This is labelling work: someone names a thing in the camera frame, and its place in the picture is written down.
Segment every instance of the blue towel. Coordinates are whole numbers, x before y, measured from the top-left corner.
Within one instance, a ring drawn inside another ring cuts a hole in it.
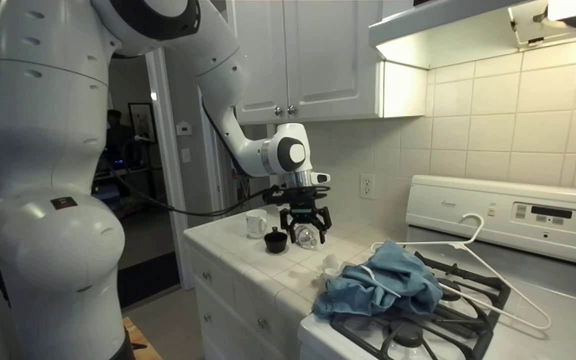
[[[327,292],[314,303],[314,313],[372,315],[389,308],[413,314],[435,310],[442,297],[437,279],[423,262],[391,240],[386,240],[364,264],[374,272],[375,279],[401,297],[390,294],[375,284],[370,274],[359,266],[346,266],[341,275],[326,283]]]

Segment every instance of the picture frame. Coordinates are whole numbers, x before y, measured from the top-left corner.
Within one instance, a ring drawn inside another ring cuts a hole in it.
[[[157,144],[157,129],[155,128],[155,112],[151,102],[129,102],[130,123],[135,135],[150,139]]]

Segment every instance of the stove control panel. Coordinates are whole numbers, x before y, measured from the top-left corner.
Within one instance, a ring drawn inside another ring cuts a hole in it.
[[[510,219],[515,223],[576,233],[576,209],[515,202],[512,204]]]

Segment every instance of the black cup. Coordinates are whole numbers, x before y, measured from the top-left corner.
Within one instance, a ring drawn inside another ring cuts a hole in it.
[[[279,254],[286,250],[286,243],[288,242],[288,235],[284,232],[279,232],[277,227],[272,228],[272,232],[268,232],[264,237],[265,248],[272,254]]]

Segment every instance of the mug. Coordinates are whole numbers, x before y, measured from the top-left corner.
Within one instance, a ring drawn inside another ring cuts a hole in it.
[[[268,222],[266,221],[266,210],[255,209],[246,212],[246,228],[249,237],[263,238],[266,234]]]

